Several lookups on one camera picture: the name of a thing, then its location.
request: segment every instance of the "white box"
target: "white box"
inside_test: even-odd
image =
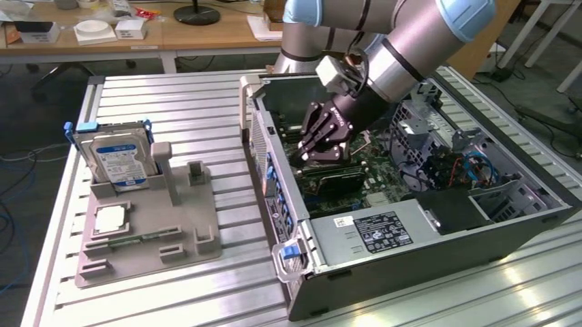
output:
[[[86,20],[75,26],[76,41],[80,46],[118,41],[112,27],[100,20]]]
[[[56,43],[62,29],[56,22],[16,22],[24,43]]]
[[[494,43],[490,49],[490,53],[487,54],[487,58],[481,64],[479,70],[477,72],[493,73],[493,71],[495,70],[495,64],[499,63],[501,58],[503,58],[505,54],[506,54],[506,48],[502,47],[499,44]]]
[[[120,40],[143,40],[147,27],[143,20],[122,20],[116,26],[116,35]]]

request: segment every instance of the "white tag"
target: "white tag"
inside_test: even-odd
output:
[[[158,46],[132,46],[131,50],[155,50]]]
[[[354,225],[354,217],[346,216],[346,217],[334,218],[334,223],[337,228],[351,226]]]

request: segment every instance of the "paper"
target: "paper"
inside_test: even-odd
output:
[[[35,6],[34,3],[28,3],[28,2],[23,2],[23,1],[15,1],[18,3],[18,5],[20,5],[23,8],[26,8],[23,5],[26,5],[30,9],[32,9],[32,7]],[[20,8],[19,9],[19,13],[16,14],[18,19],[16,20],[24,20],[24,18],[22,17],[22,15],[24,14],[24,10]],[[12,18],[11,18],[12,14],[11,12],[6,12],[3,10],[0,10],[0,22],[12,22]]]
[[[259,41],[281,41],[283,39],[283,32],[270,31],[263,17],[247,16],[247,21],[255,39],[258,39]]]

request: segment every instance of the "blue hard drive label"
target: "blue hard drive label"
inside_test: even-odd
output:
[[[144,164],[136,159],[138,146],[120,144],[96,149],[104,173],[114,185],[132,186],[146,182]]]

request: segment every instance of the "black lamp base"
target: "black lamp base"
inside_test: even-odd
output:
[[[175,10],[174,18],[188,25],[210,25],[220,20],[220,12],[203,5],[199,6],[199,12],[195,12],[194,5],[188,5]]]

